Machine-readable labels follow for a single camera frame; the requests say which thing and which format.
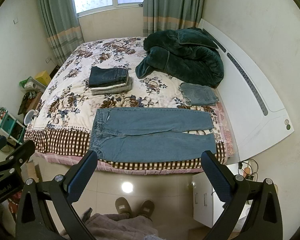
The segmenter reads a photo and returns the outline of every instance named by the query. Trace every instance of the brown slipper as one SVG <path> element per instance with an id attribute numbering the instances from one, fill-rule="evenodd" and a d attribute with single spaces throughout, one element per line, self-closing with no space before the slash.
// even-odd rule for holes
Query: brown slipper
<path id="1" fill-rule="evenodd" d="M 152 200 L 147 199 L 142 203 L 138 211 L 138 216 L 144 216 L 146 218 L 150 218 L 153 211 L 154 211 L 154 203 Z"/>
<path id="2" fill-rule="evenodd" d="M 117 209 L 118 214 L 128 213 L 129 218 L 132 218 L 132 210 L 128 201 L 124 197 L 119 197 L 115 201 L 115 208 Z"/>

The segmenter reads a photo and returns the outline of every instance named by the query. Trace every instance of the teal curtain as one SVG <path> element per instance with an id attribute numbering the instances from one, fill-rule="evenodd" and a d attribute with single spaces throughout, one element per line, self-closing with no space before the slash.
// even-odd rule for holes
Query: teal curtain
<path id="1" fill-rule="evenodd" d="M 204 0 L 144 0 L 143 36 L 197 26 Z"/>
<path id="2" fill-rule="evenodd" d="M 61 66 L 83 41 L 74 0 L 38 0 L 48 42 Z"/>

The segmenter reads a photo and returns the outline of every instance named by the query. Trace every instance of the light blue jeans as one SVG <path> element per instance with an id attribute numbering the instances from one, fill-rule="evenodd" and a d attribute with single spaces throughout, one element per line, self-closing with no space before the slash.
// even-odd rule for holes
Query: light blue jeans
<path id="1" fill-rule="evenodd" d="M 98 109 L 90 150 L 99 159 L 113 162 L 168 162 L 216 153 L 212 133 L 182 133 L 213 128 L 210 114 L 179 108 L 115 107 Z"/>
<path id="2" fill-rule="evenodd" d="M 192 106 L 215 106 L 219 98 L 211 87 L 183 82 L 180 84 L 186 103 Z"/>

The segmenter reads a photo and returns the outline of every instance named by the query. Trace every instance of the jeans pocket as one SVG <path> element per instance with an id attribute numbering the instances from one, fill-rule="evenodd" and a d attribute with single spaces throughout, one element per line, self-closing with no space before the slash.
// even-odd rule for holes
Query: jeans pocket
<path id="1" fill-rule="evenodd" d="M 93 147 L 94 147 L 94 151 L 96 152 L 97 150 L 100 149 L 100 139 L 101 139 L 102 133 L 100 132 L 96 132 L 96 136 L 93 140 Z"/>
<path id="2" fill-rule="evenodd" d="M 208 102 L 209 102 L 209 101 L 212 101 L 213 98 L 212 98 L 212 96 L 211 96 L 211 93 L 209 93 L 209 91 L 207 91 L 206 89 L 204 89 L 203 91 L 204 91 L 204 93 L 205 93 L 205 95 L 206 95 L 205 100 L 208 101 Z"/>
<path id="3" fill-rule="evenodd" d="M 106 123 L 106 122 L 109 120 L 110 115 L 111 115 L 110 109 L 105 109 L 105 110 L 103 111 L 103 114 L 102 114 L 103 123 Z"/>
<path id="4" fill-rule="evenodd" d="M 113 68 L 107 72 L 105 72 L 103 75 L 102 75 L 102 79 L 104 80 L 112 80 L 112 79 L 115 79 L 117 76 L 117 69 L 116 68 Z"/>

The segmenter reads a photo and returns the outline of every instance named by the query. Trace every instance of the clothes pile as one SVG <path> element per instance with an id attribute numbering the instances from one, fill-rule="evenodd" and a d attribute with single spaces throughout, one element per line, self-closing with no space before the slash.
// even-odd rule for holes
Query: clothes pile
<path id="1" fill-rule="evenodd" d="M 93 95 L 119 94 L 132 89 L 132 78 L 128 69 L 99 68 L 93 66 L 89 77 L 89 87 Z"/>
<path id="2" fill-rule="evenodd" d="M 199 28 L 152 33 L 144 40 L 143 47 L 148 55 L 136 67 L 140 79 L 153 70 L 165 71 L 187 83 L 213 88 L 223 79 L 218 46 Z"/>

